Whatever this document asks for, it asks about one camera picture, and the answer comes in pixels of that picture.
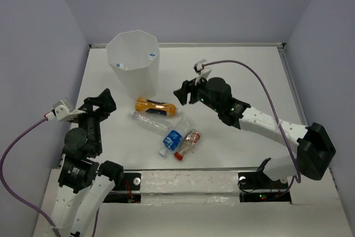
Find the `clear crushed plastic bottle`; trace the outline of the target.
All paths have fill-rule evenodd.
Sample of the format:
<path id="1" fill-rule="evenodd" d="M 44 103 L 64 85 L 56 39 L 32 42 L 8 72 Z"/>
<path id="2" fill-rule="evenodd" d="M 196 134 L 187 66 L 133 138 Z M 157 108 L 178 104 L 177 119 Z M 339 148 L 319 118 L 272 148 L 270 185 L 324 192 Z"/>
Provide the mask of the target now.
<path id="1" fill-rule="evenodd" d="M 131 111 L 129 117 L 141 128 L 159 135 L 167 134 L 173 128 L 170 122 L 158 115 Z"/>

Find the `orange label plastic bottle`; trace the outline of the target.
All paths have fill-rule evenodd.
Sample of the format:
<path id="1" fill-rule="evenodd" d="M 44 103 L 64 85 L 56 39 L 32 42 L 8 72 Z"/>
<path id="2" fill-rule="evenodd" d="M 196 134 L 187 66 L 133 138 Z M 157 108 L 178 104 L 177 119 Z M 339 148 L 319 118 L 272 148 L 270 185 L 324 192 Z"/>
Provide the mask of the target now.
<path id="1" fill-rule="evenodd" d="M 172 103 L 157 102 L 146 98 L 138 98 L 136 100 L 135 110 L 137 112 L 158 114 L 166 117 L 175 117 L 181 114 L 181 110 Z"/>

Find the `red cap plastic bottle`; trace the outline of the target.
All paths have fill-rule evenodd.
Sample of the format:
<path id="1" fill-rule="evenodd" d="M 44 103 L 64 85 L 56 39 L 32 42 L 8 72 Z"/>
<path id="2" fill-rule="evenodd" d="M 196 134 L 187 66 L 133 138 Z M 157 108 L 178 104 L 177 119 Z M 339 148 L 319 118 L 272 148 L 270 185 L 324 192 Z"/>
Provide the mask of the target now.
<path id="1" fill-rule="evenodd" d="M 200 140 L 201 133 L 192 128 L 185 136 L 180 149 L 174 153 L 175 159 L 182 161 L 187 154 L 191 153 L 196 148 Z"/>

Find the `blue label plastic bottle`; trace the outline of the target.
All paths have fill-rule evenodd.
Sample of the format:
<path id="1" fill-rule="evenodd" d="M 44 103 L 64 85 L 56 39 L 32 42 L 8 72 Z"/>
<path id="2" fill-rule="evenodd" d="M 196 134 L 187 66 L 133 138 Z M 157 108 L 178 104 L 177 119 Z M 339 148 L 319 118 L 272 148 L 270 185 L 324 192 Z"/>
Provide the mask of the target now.
<path id="1" fill-rule="evenodd" d="M 176 152 L 188 132 L 193 128 L 193 121 L 190 118 L 181 118 L 163 139 L 163 146 L 159 150 L 161 157 Z"/>

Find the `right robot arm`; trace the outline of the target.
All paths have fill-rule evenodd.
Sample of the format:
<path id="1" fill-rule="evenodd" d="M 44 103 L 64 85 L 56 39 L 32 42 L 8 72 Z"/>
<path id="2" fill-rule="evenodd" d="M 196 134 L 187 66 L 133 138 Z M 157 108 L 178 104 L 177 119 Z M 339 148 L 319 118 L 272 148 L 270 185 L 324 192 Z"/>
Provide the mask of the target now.
<path id="1" fill-rule="evenodd" d="M 214 110 L 224 124 L 256 133 L 287 148 L 287 156 L 266 158 L 257 168 L 255 181 L 261 188 L 298 175 L 321 180 L 336 154 L 324 126 L 275 119 L 234 98 L 231 87 L 222 78 L 203 78 L 199 82 L 186 80 L 174 91 L 174 96 L 182 105 L 201 102 Z"/>

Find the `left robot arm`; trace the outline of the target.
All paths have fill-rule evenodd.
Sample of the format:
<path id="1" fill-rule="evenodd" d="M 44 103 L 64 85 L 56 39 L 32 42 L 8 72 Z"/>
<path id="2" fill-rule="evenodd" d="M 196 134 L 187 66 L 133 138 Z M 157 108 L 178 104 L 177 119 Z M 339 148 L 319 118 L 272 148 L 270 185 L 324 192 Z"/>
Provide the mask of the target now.
<path id="1" fill-rule="evenodd" d="M 79 108 L 64 98 L 53 106 L 50 119 L 77 127 L 64 137 L 57 198 L 51 214 L 53 225 L 44 236 L 84 236 L 89 223 L 110 191 L 121 187 L 123 166 L 94 159 L 103 152 L 100 124 L 116 110 L 108 88 L 87 97 Z"/>

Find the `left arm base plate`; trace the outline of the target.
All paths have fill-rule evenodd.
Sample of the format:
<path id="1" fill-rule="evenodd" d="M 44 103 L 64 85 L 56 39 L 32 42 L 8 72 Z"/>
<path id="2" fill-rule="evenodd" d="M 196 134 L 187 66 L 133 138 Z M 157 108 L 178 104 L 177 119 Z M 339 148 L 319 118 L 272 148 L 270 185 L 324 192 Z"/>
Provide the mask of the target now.
<path id="1" fill-rule="evenodd" d="M 141 202 L 141 172 L 125 172 L 120 185 L 116 185 L 103 203 L 137 204 Z"/>

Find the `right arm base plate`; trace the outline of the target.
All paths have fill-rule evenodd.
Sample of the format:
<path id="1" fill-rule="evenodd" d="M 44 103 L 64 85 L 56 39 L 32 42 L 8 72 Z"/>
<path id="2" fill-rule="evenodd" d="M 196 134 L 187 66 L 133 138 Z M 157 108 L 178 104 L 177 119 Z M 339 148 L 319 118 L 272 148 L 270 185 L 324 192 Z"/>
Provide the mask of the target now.
<path id="1" fill-rule="evenodd" d="M 239 172 L 237 186 L 241 203 L 292 202 L 286 179 L 272 181 L 256 172 Z"/>

